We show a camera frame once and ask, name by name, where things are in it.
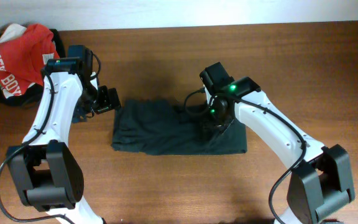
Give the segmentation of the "dark green t-shirt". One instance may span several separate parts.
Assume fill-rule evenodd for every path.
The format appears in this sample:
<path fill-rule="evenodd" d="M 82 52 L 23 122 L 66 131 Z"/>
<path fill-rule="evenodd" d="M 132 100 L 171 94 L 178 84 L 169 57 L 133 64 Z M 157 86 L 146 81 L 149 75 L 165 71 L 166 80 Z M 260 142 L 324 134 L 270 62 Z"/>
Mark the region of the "dark green t-shirt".
<path fill-rule="evenodd" d="M 247 138 L 238 121 L 216 128 L 208 116 L 191 117 L 167 100 L 126 100 L 115 113 L 111 146 L 152 156 L 245 154 Z"/>

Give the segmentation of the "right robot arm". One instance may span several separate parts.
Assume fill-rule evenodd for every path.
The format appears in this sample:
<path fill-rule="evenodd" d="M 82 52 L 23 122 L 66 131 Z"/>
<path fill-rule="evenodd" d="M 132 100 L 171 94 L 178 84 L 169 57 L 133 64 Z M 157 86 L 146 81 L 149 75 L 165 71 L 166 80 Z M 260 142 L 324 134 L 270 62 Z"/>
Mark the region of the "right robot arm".
<path fill-rule="evenodd" d="M 219 62 L 200 73 L 208 112 L 220 126 L 238 121 L 256 133 L 286 171 L 273 184 L 268 205 L 274 223 L 324 223 L 355 200 L 348 152 L 325 146 L 300 129 L 249 77 L 235 80 Z"/>

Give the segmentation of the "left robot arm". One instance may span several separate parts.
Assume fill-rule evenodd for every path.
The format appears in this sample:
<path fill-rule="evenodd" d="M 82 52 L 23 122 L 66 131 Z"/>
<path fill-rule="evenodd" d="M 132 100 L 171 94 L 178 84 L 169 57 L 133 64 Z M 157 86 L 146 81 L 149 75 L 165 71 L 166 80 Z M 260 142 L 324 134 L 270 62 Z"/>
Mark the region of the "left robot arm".
<path fill-rule="evenodd" d="M 44 90 L 34 122 L 19 146 L 10 146 L 8 167 L 20 201 L 60 223 L 104 223 L 86 201 L 83 172 L 68 148 L 75 110 L 101 114 L 118 110 L 115 88 L 99 85 L 97 56 L 71 45 L 67 57 L 50 59 L 42 69 Z"/>

